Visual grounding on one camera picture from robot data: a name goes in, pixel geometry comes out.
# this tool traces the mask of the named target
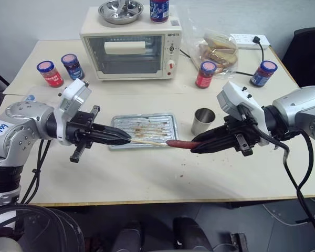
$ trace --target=metal bowl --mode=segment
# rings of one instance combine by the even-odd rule
[[[143,11],[143,5],[134,0],[112,0],[102,4],[98,12],[107,21],[116,25],[135,21]]]

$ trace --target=plastic bag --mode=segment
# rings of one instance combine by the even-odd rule
[[[217,65],[214,77],[229,78],[238,68],[238,47],[231,35],[200,27],[188,19],[183,25],[184,39],[192,62],[199,70],[201,63],[212,61]]]

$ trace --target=metal tray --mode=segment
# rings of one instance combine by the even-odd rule
[[[165,143],[167,140],[179,137],[175,116],[170,113],[119,115],[112,118],[111,126],[124,130],[135,139],[157,143]],[[163,148],[163,146],[134,142],[109,146],[112,150],[151,147]]]

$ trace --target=power strip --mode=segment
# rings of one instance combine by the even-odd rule
[[[252,41],[255,36],[260,38],[260,43],[264,50],[270,45],[265,35],[233,33],[231,36],[235,38],[239,49],[261,50],[260,46]]]

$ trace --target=stainless steel cup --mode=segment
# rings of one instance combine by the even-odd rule
[[[201,108],[195,112],[195,118],[191,127],[191,132],[194,135],[199,135],[205,132],[210,124],[215,120],[216,115],[211,109]]]

